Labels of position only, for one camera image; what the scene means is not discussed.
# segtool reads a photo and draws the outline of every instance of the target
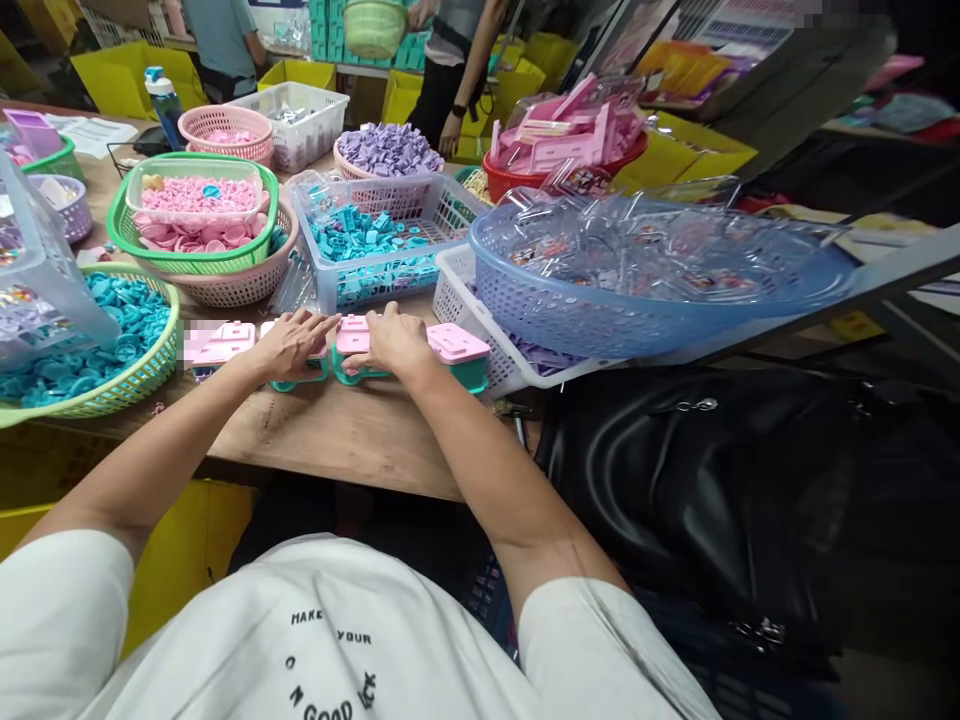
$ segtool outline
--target white t-shirt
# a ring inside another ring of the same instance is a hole
[[[0,718],[719,717],[646,612],[599,581],[530,596],[521,672],[434,583],[365,545],[311,536],[200,593],[115,667],[133,571],[94,530],[0,564]]]

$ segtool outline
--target red bowl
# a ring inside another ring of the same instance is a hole
[[[637,138],[637,141],[634,143],[633,147],[630,148],[630,152],[628,152],[619,160],[606,163],[600,167],[610,173],[612,177],[616,177],[618,172],[643,155],[646,149],[647,134],[642,132],[640,133],[640,137]],[[501,170],[494,167],[490,162],[490,153],[487,153],[483,156],[483,169],[487,172],[487,187],[490,190],[490,199],[494,204],[500,202],[500,198],[502,198],[510,188],[540,187],[544,182],[546,182],[547,177],[550,174],[543,173],[539,175],[518,175],[516,173]]]

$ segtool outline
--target wooden table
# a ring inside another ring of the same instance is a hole
[[[0,107],[28,107],[63,115],[70,110],[0,103]],[[137,127],[151,123],[110,118]],[[108,242],[104,219],[120,183],[109,156],[104,160],[78,155],[87,180],[87,198],[94,229],[83,247]],[[332,165],[330,158],[314,167]],[[132,261],[124,253],[117,260]],[[236,310],[197,305],[180,294],[182,317],[243,320],[257,324],[266,319],[263,303]],[[437,322],[431,309],[432,293],[405,299],[403,310]],[[126,438],[146,423],[156,403],[170,405],[194,388],[191,373],[168,381],[148,400],[126,410],[94,420],[50,421],[64,428],[114,438]],[[531,443],[538,427],[529,428]],[[401,492],[462,501],[433,433],[406,391],[394,379],[365,380],[346,387],[336,380],[299,385],[291,393],[261,388],[243,403],[217,437],[210,456],[327,477]]]

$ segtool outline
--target person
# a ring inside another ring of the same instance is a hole
[[[483,95],[490,53],[508,0],[420,0],[410,7],[410,29],[433,18],[424,48],[423,92],[407,120],[445,157],[457,151],[463,119]]]
[[[183,0],[187,29],[197,41],[200,81],[214,103],[257,90],[257,68],[267,61],[247,0]]]
[[[522,671],[400,561],[300,537],[196,596],[119,667],[150,533],[221,428],[269,380],[311,375],[340,316],[306,310],[128,438],[0,564],[5,718],[710,718],[701,687],[509,431],[441,364],[423,321],[368,316],[503,569]]]

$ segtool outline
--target water bottle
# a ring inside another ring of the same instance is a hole
[[[144,71],[144,77],[147,92],[150,93],[150,100],[153,102],[153,109],[157,111],[160,126],[167,140],[170,141],[170,147],[178,151],[186,150],[187,141],[177,127],[177,121],[183,115],[183,105],[180,104],[177,91],[173,89],[173,83],[164,76],[163,68],[159,65],[148,67]]]

